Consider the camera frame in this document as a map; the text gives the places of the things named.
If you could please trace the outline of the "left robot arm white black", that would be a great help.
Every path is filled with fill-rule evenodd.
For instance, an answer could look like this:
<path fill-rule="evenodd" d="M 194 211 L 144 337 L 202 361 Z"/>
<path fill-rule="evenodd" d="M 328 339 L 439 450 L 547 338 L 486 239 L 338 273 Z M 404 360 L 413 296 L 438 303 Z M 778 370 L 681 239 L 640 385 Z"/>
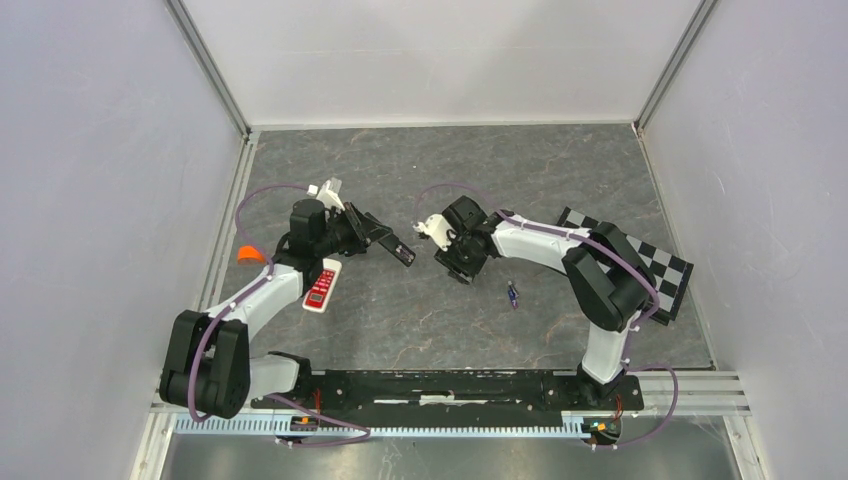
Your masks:
<path fill-rule="evenodd" d="M 316 293 L 332 255 L 350 257 L 379 245 L 406 267 L 415 260 L 390 227 L 350 202 L 327 207 L 299 200 L 289 226 L 269 265 L 236 294 L 205 311 L 177 315 L 158 387 L 163 402 L 194 411 L 198 421 L 230 419 L 268 394 L 290 407 L 306 405 L 314 394 L 309 360 L 282 352 L 253 357 L 251 339 L 285 307 Z"/>

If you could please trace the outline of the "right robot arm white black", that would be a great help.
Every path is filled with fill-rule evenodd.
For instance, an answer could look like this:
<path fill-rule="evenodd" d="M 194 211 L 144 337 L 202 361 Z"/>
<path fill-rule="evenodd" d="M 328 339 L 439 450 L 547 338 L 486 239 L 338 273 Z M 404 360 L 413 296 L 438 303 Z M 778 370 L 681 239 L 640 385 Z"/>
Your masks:
<path fill-rule="evenodd" d="M 616 225 L 559 227 L 504 210 L 486 213 L 461 196 L 414 229 L 436 244 L 436 260 L 463 284 L 472 283 L 488 260 L 500 258 L 564 275 L 590 323 L 578 365 L 578 396 L 591 408 L 602 408 L 617 396 L 629 331 L 653 315 L 659 299 L 649 268 Z"/>

